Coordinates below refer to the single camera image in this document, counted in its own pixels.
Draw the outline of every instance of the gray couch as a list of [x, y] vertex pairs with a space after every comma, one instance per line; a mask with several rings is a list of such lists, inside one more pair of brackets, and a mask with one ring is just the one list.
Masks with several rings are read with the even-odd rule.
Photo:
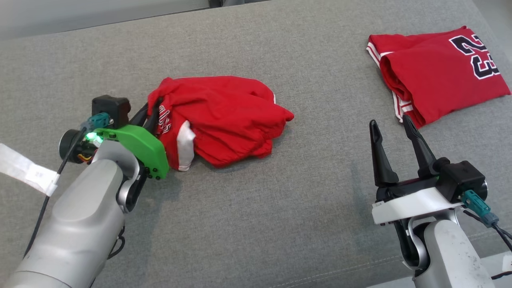
[[[295, 113], [271, 156], [148, 181], [126, 220], [126, 247], [95, 287], [364, 287], [411, 274], [391, 226], [373, 224], [368, 122], [391, 165], [416, 176], [414, 152], [365, 48], [370, 34], [468, 25], [507, 83], [512, 65], [470, 0], [275, 0], [161, 16], [0, 44], [0, 141], [56, 170], [56, 146], [110, 94], [143, 105], [167, 76], [256, 78]], [[488, 203], [512, 227], [510, 97], [421, 129], [433, 152], [487, 176]], [[70, 164], [55, 203], [84, 166]], [[0, 284], [16, 268], [43, 196], [0, 176]], [[504, 252], [460, 217], [481, 257]]]

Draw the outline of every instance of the folded red jersey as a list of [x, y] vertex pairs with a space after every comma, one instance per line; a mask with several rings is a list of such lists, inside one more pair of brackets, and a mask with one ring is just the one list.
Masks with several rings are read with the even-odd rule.
[[158, 99], [157, 136], [169, 165], [186, 171], [194, 151], [215, 167], [272, 152], [293, 114], [275, 104], [263, 83], [234, 76], [166, 78], [148, 96], [148, 111]]
[[395, 114], [416, 127], [455, 110], [510, 95], [486, 46], [471, 29], [370, 35], [368, 52], [393, 94]]

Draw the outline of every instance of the white label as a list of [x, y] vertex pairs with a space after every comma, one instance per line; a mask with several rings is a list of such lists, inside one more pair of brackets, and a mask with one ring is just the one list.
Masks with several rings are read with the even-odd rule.
[[51, 196], [56, 188], [57, 172], [32, 162], [27, 157], [0, 143], [0, 173], [23, 181]]
[[39, 186], [39, 189], [37, 187], [34, 188], [46, 194], [56, 175], [57, 173], [55, 171], [46, 169], [36, 164], [32, 164], [30, 165], [29, 170], [27, 171], [25, 179], [27, 181], [37, 184]]
[[382, 204], [384, 204], [384, 201], [373, 203], [372, 206], [373, 206], [373, 208], [375, 208], [375, 207], [379, 207]]
[[512, 271], [512, 255], [503, 256], [503, 271]]

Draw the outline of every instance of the white tape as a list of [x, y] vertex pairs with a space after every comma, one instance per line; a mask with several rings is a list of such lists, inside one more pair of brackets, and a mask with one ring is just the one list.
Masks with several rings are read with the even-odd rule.
[[373, 203], [372, 204], [372, 207], [375, 208], [375, 207], [379, 207], [380, 205], [384, 204], [384, 201], [380, 201], [380, 202], [377, 202], [377, 203]]
[[57, 188], [57, 172], [39, 166], [0, 143], [0, 172], [18, 179], [48, 196]]

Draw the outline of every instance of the cable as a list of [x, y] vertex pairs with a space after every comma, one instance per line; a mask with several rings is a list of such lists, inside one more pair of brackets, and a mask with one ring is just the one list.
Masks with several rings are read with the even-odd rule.
[[496, 223], [493, 223], [492, 224], [493, 228], [496, 230], [496, 232], [498, 232], [498, 234], [500, 235], [501, 239], [503, 239], [503, 241], [505, 242], [505, 244], [507, 245], [507, 247], [510, 249], [510, 251], [512, 252], [512, 244], [510, 243], [510, 241], [507, 239], [507, 237], [505, 236], [505, 234], [501, 231], [500, 227], [498, 226], [498, 224]]
[[32, 232], [32, 237], [30, 237], [29, 244], [27, 245], [27, 249], [25, 250], [25, 254], [23, 254], [23, 258], [27, 255], [34, 244], [35, 236], [37, 235], [37, 231], [39, 231], [39, 226], [41, 226], [42, 217], [45, 214], [46, 206], [48, 205], [48, 201], [50, 200], [50, 196], [45, 197], [45, 201], [42, 203], [41, 211], [39, 212], [39, 217], [37, 218], [37, 222], [35, 224], [34, 232]]
[[117, 236], [117, 238], [118, 238], [119, 240], [121, 240], [121, 246], [119, 246], [119, 248], [118, 248], [116, 251], [112, 252], [112, 250], [114, 250], [114, 247], [115, 247], [115, 246], [116, 246], [116, 244], [117, 244], [117, 240], [116, 240], [116, 242], [114, 242], [114, 246], [112, 246], [112, 250], [110, 250], [110, 254], [109, 254], [109, 256], [106, 258], [107, 260], [109, 260], [109, 259], [111, 259], [112, 257], [116, 256], [117, 254], [119, 254], [119, 252], [121, 252], [121, 250], [123, 250], [123, 248], [124, 248], [124, 244], [126, 243], [126, 240], [125, 240], [125, 238], [124, 238], [124, 236], [123, 236], [123, 233], [124, 233], [124, 226], [123, 226], [123, 228], [121, 229], [121, 232], [119, 232], [119, 235]]
[[[467, 216], [469, 216], [469, 217], [471, 217], [471, 218], [473, 218], [473, 219], [477, 220], [478, 222], [483, 223], [483, 222], [482, 222], [482, 219], [481, 219], [480, 217], [478, 217], [477, 215], [475, 215], [475, 214], [473, 214], [473, 213], [469, 212], [468, 210], [464, 209], [464, 210], [462, 210], [462, 212], [463, 212], [464, 214], [466, 214]], [[511, 235], [509, 232], [507, 232], [507, 231], [505, 231], [505, 230], [501, 229], [501, 228], [500, 228], [496, 223], [491, 224], [491, 226], [496, 230], [496, 232], [498, 232], [498, 234], [500, 235], [501, 239], [503, 239], [503, 241], [505, 242], [505, 244], [506, 244], [506, 245], [508, 246], [508, 248], [512, 251], [512, 245], [510, 245], [510, 242], [509, 242], [509, 241], [508, 241], [508, 239], [505, 237], [505, 236], [507, 236], [508, 238], [510, 238], [510, 239], [512, 240], [512, 235]], [[496, 274], [496, 275], [492, 276], [492, 277], [491, 277], [491, 279], [492, 279], [492, 280], [496, 280], [496, 279], [499, 279], [499, 278], [501, 278], [501, 277], [503, 277], [503, 276], [507, 276], [507, 275], [512, 275], [512, 271], [507, 271], [507, 272], [503, 272], [503, 273], [500, 273], [500, 274]]]
[[507, 276], [507, 275], [512, 275], [512, 271], [507, 271], [507, 272], [503, 272], [500, 274], [496, 274], [496, 275], [492, 276], [491, 279], [496, 280], [496, 279], [500, 279], [501, 277]]
[[[71, 156], [71, 153], [73, 150], [75, 150], [75, 147], [79, 140], [83, 139], [83, 136], [85, 135], [86, 128], [82, 128], [80, 130], [80, 133], [78, 134], [78, 137], [76, 137], [73, 142], [71, 143], [71, 146], [69, 147], [68, 152], [66, 153], [66, 156], [62, 160], [62, 163], [60, 164], [59, 170], [57, 170], [57, 177], [62, 173], [64, 170], [64, 167], [66, 166], [66, 163], [68, 162], [69, 157]], [[37, 218], [37, 222], [34, 227], [34, 231], [32, 232], [32, 236], [30, 237], [29, 244], [27, 245], [27, 249], [25, 250], [25, 254], [23, 255], [23, 258], [28, 254], [30, 251], [30, 248], [32, 248], [32, 245], [34, 244], [35, 237], [37, 236], [37, 232], [39, 231], [39, 226], [41, 226], [42, 218], [45, 215], [46, 206], [48, 206], [48, 201], [50, 200], [49, 196], [45, 197], [44, 202], [42, 203], [41, 211], [39, 212], [39, 217]]]
[[[482, 219], [480, 219], [480, 217], [478, 217], [477, 215], [475, 215], [475, 214], [473, 214], [473, 213], [469, 212], [468, 210], [462, 210], [462, 212], [463, 212], [464, 214], [466, 214], [467, 216], [474, 218], [474, 219], [475, 219], [475, 220], [477, 220], [478, 222], [482, 222]], [[498, 227], [498, 229], [499, 229], [503, 234], [505, 234], [505, 236], [507, 236], [510, 240], [512, 240], [512, 234], [510, 234], [509, 232], [507, 232], [507, 231], [506, 231], [506, 230], [504, 230], [504, 229], [501, 229], [500, 227]]]
[[82, 160], [82, 162], [89, 162], [93, 158], [93, 156], [85, 157], [83, 154], [78, 154], [77, 157]]
[[93, 279], [93, 282], [91, 283], [91, 285], [89, 286], [89, 288], [91, 288], [94, 284], [94, 281], [96, 281], [96, 278]]
[[84, 134], [86, 133], [86, 130], [87, 130], [86, 127], [83, 127], [80, 130], [78, 137], [76, 137], [73, 140], [73, 142], [71, 143], [68, 152], [66, 153], [66, 155], [64, 156], [64, 159], [62, 160], [62, 163], [60, 164], [59, 170], [57, 170], [58, 175], [60, 175], [62, 173], [62, 171], [64, 170], [66, 163], [68, 163], [69, 156], [71, 156], [71, 153], [73, 153], [73, 150], [75, 150], [75, 147], [76, 147], [76, 144], [78, 143], [78, 141], [82, 140]]

